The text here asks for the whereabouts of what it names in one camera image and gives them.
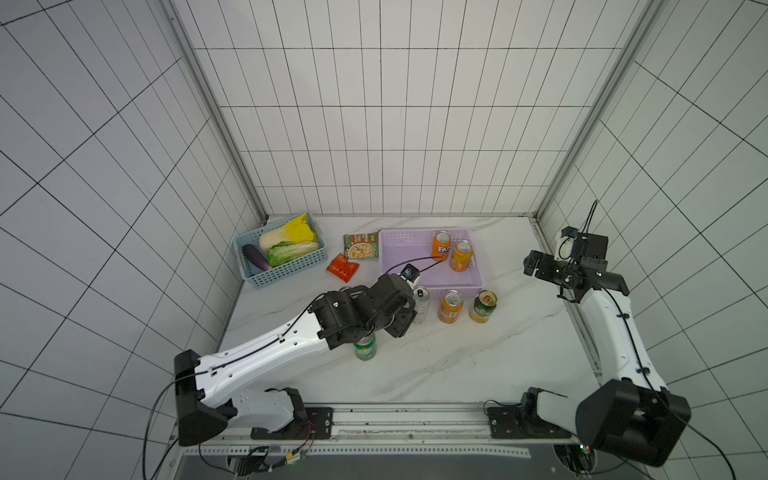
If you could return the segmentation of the green Sprite can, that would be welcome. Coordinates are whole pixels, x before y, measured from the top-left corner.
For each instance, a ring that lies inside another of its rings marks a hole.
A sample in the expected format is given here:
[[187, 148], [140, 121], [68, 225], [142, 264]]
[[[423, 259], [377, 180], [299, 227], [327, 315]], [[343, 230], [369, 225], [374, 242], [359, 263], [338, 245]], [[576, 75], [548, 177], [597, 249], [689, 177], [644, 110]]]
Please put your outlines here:
[[377, 343], [374, 333], [367, 335], [353, 344], [355, 355], [359, 360], [368, 361], [375, 357], [377, 353]]

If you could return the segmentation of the purple plastic basket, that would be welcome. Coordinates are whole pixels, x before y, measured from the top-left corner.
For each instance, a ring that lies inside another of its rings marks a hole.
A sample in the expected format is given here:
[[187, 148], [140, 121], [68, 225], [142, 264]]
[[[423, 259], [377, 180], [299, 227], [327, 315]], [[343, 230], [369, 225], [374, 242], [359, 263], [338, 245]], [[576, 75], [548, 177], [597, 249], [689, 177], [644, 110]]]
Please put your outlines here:
[[[473, 247], [469, 266], [462, 272], [450, 267], [453, 250], [448, 258], [438, 262], [432, 258], [433, 240], [437, 233], [449, 234], [454, 248], [459, 242], [467, 241]], [[400, 273], [407, 264], [419, 271], [418, 284], [432, 294], [443, 294], [456, 290], [463, 296], [472, 296], [486, 287], [479, 247], [473, 233], [461, 227], [383, 229], [379, 231], [379, 273]]]

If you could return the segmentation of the orange Fanta can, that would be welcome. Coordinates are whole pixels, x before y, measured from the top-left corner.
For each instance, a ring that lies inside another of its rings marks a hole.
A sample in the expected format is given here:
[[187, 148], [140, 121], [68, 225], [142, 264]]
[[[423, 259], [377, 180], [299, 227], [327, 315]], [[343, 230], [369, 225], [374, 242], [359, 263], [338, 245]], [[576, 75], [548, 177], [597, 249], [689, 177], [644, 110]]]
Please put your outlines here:
[[447, 231], [438, 231], [433, 237], [431, 257], [436, 262], [445, 261], [450, 253], [452, 239]]

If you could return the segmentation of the orange gold can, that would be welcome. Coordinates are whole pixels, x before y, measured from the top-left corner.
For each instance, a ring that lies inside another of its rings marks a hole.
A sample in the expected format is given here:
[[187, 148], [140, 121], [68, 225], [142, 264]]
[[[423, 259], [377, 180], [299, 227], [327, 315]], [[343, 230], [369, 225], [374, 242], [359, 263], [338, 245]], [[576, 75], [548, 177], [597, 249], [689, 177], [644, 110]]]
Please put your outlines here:
[[467, 240], [458, 241], [450, 259], [450, 267], [455, 272], [464, 272], [469, 268], [473, 256], [473, 246]]

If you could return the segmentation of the green gold can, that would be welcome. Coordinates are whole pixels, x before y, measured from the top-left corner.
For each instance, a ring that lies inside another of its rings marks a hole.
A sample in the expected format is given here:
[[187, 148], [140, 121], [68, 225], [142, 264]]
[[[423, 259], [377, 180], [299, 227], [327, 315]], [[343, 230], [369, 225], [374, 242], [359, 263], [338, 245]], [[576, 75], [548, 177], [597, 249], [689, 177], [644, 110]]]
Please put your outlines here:
[[487, 323], [496, 309], [497, 303], [498, 297], [494, 292], [490, 290], [480, 291], [469, 310], [470, 318], [478, 324]]

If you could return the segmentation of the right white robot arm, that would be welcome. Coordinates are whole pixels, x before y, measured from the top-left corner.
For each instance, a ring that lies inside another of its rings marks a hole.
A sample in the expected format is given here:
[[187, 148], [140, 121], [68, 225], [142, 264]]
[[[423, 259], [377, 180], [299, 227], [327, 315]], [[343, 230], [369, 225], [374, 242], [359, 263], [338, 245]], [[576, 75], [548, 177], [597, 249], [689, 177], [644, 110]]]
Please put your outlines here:
[[566, 256], [533, 250], [525, 274], [551, 283], [579, 307], [595, 344], [600, 374], [563, 392], [530, 388], [521, 419], [559, 428], [586, 447], [653, 468], [661, 467], [691, 418], [688, 401], [671, 393], [640, 338], [625, 279], [607, 268], [608, 239], [568, 226]]

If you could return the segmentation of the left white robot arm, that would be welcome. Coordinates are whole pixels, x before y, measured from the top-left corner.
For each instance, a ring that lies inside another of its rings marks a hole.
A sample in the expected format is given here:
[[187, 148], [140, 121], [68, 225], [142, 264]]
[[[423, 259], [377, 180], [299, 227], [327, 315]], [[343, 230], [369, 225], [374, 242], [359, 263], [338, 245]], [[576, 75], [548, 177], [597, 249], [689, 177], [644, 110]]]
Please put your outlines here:
[[179, 445], [207, 442], [234, 425], [269, 434], [302, 426], [308, 415], [297, 390], [250, 393], [248, 387], [303, 357], [359, 344], [380, 330], [400, 338], [415, 316], [413, 280], [383, 274], [370, 287], [321, 293], [295, 319], [229, 350], [178, 354], [173, 389]]

